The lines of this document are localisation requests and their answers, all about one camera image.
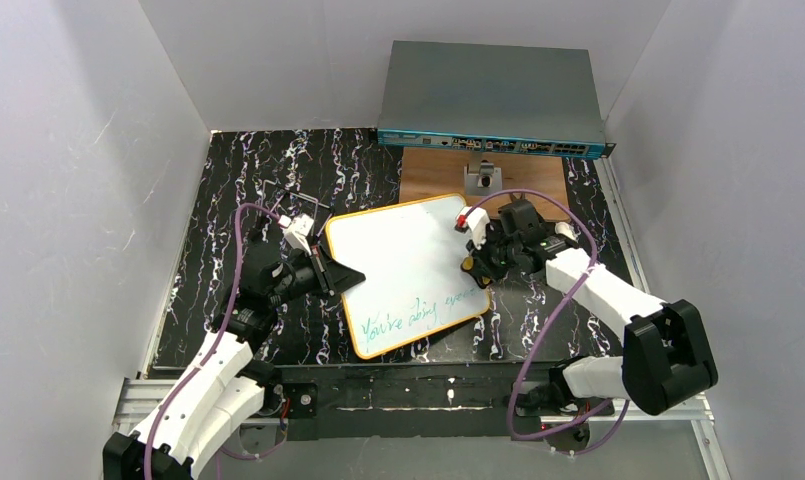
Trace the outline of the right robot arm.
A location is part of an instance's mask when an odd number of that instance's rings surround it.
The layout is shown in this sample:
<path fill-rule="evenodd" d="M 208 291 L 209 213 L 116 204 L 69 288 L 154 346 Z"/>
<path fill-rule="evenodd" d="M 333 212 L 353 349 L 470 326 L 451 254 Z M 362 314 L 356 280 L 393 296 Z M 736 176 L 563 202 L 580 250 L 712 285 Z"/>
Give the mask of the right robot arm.
<path fill-rule="evenodd" d="M 622 353 L 577 356 L 548 371 L 547 380 L 513 394 L 516 407 L 564 408 L 591 398 L 623 399 L 659 415 L 714 387 L 719 373 L 697 307 L 668 302 L 611 273 L 594 250 L 582 249 L 570 224 L 549 222 L 521 192 L 491 219 L 478 205 L 462 208 L 455 228 L 470 234 L 461 269 L 485 289 L 517 270 L 542 274 L 617 335 Z"/>

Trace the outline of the yellow and black eraser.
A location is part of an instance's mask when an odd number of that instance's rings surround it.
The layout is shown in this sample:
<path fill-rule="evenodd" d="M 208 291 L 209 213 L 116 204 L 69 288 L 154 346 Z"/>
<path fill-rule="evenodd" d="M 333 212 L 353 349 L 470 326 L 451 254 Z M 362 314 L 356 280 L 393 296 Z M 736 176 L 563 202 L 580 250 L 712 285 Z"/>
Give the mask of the yellow and black eraser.
<path fill-rule="evenodd" d="M 485 289 L 492 283 L 492 278 L 486 266 L 472 256 L 466 257 L 461 262 L 460 268 L 474 280 L 480 289 Z"/>

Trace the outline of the yellow framed whiteboard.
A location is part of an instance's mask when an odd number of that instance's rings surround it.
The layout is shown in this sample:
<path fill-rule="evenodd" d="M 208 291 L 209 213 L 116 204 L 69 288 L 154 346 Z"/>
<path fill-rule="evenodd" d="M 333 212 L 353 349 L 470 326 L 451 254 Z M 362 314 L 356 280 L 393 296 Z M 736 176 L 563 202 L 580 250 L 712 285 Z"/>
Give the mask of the yellow framed whiteboard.
<path fill-rule="evenodd" d="M 487 312 L 488 291 L 460 268 L 467 235 L 455 229 L 460 194 L 332 218 L 332 258 L 365 277 L 342 295 L 356 355 L 364 360 Z"/>

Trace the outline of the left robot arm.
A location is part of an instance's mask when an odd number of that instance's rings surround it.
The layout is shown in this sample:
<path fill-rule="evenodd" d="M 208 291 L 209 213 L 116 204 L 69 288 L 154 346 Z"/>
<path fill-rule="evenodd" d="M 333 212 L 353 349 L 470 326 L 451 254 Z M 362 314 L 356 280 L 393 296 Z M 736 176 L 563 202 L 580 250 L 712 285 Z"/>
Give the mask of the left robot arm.
<path fill-rule="evenodd" d="M 259 413 L 274 367 L 255 359 L 293 300 L 333 299 L 363 283 L 364 273 L 334 260 L 320 245 L 284 260 L 237 270 L 220 322 L 195 360 L 157 406 L 102 450 L 106 479 L 196 479 L 249 417 Z"/>

